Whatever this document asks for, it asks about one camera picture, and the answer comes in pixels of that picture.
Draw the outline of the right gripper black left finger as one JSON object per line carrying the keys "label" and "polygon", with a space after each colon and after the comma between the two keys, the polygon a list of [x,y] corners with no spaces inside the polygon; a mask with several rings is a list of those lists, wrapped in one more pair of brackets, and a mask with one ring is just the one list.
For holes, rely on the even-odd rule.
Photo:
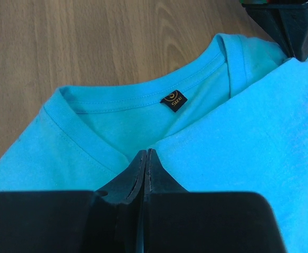
{"label": "right gripper black left finger", "polygon": [[142,252],[146,156],[96,191],[0,192],[0,252]]}

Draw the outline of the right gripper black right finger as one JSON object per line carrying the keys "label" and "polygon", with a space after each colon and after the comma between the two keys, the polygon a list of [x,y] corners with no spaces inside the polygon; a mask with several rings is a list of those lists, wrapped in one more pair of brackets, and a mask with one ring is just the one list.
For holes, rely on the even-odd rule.
{"label": "right gripper black right finger", "polygon": [[267,200],[254,192],[189,192],[148,151],[144,252],[282,252]]}

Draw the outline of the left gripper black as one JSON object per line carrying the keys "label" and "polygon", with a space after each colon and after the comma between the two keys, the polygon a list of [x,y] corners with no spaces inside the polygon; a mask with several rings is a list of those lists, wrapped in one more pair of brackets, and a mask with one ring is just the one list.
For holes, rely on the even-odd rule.
{"label": "left gripper black", "polygon": [[308,58],[308,1],[240,1],[288,57]]}

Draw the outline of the turquoise t shirt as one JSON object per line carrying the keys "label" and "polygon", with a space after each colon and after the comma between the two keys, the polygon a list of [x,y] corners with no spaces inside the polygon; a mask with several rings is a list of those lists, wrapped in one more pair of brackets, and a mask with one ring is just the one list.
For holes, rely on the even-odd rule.
{"label": "turquoise t shirt", "polygon": [[253,191],[288,252],[308,252],[308,58],[217,34],[166,76],[63,86],[0,159],[0,191],[96,190],[155,149],[189,191]]}

